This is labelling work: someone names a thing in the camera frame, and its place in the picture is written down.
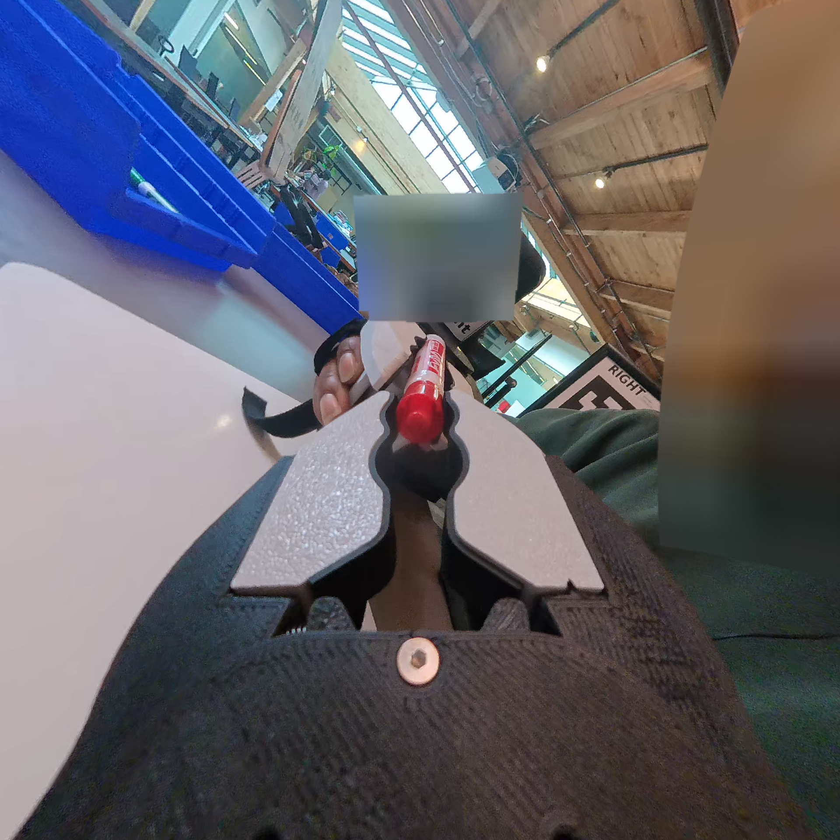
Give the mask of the red marker cap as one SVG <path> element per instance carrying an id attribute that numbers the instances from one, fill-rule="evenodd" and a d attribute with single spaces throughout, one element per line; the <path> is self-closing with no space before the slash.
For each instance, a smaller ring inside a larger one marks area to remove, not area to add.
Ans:
<path id="1" fill-rule="evenodd" d="M 430 381 L 407 386 L 396 408 L 397 433 L 412 445 L 435 444 L 444 429 L 443 393 Z"/>

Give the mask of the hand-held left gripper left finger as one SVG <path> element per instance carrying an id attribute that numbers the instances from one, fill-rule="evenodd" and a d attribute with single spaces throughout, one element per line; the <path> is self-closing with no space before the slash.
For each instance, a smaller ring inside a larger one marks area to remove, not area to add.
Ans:
<path id="1" fill-rule="evenodd" d="M 391 493 L 375 465 L 394 395 L 378 392 L 300 446 L 230 587 L 365 605 L 391 579 Z"/>

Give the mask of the person's right hand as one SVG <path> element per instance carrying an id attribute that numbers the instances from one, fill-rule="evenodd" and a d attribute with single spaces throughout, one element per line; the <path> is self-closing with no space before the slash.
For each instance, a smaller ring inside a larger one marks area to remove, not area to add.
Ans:
<path id="1" fill-rule="evenodd" d="M 311 398 L 321 426 L 351 409 L 350 393 L 363 372 L 361 337 L 350 335 L 336 343 L 317 375 Z"/>

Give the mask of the blue plastic bin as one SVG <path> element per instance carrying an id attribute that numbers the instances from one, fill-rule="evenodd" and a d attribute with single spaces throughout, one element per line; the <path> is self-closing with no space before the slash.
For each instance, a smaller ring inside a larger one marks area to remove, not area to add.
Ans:
<path id="1" fill-rule="evenodd" d="M 81 227 L 211 270 L 275 223 L 158 94 L 58 2 L 1 3 L 1 146 Z M 138 170 L 179 214 L 138 194 Z"/>
<path id="2" fill-rule="evenodd" d="M 270 213 L 269 220 L 275 226 L 255 258 L 254 270 L 327 333 L 357 319 L 356 299 L 286 229 L 286 217 Z"/>

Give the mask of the white whiteboard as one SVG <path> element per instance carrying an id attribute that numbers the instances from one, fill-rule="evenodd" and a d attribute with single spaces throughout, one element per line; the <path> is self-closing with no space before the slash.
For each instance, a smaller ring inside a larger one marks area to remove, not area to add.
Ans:
<path id="1" fill-rule="evenodd" d="M 1 835 L 77 742 L 142 607 L 186 549 L 308 437 L 288 395 L 44 268 L 1 279 Z"/>

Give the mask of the green dry-erase marker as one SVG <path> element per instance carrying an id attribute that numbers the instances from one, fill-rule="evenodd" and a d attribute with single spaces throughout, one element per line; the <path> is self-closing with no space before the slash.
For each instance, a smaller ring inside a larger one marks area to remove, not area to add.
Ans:
<path id="1" fill-rule="evenodd" d="M 152 201 L 159 207 L 171 214 L 179 214 L 180 211 L 169 202 L 158 189 L 149 181 L 147 181 L 142 174 L 135 168 L 131 168 L 129 173 L 129 181 L 132 188 L 143 197 Z"/>

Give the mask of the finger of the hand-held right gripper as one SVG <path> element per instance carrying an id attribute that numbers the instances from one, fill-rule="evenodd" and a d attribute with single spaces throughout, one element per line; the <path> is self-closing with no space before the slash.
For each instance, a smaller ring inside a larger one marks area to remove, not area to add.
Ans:
<path id="1" fill-rule="evenodd" d="M 397 386 L 405 383 L 417 342 L 423 337 L 424 331 L 416 322 L 368 320 L 360 331 L 363 371 L 358 394 L 396 394 Z"/>

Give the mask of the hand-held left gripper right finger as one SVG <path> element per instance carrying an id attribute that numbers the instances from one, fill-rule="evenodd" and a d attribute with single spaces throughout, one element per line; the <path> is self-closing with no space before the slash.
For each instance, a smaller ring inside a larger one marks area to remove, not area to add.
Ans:
<path id="1" fill-rule="evenodd" d="M 539 446 L 462 392 L 447 397 L 461 470 L 448 494 L 446 571 L 478 603 L 601 595 L 606 586 Z"/>

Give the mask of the green sweatshirt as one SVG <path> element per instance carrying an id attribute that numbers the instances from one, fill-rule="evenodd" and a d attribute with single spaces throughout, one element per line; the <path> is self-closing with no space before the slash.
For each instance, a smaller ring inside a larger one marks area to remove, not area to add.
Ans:
<path id="1" fill-rule="evenodd" d="M 752 727 L 820 838 L 839 838 L 839 583 L 664 548 L 658 414 L 543 408 L 512 419 L 664 562 L 718 647 Z"/>

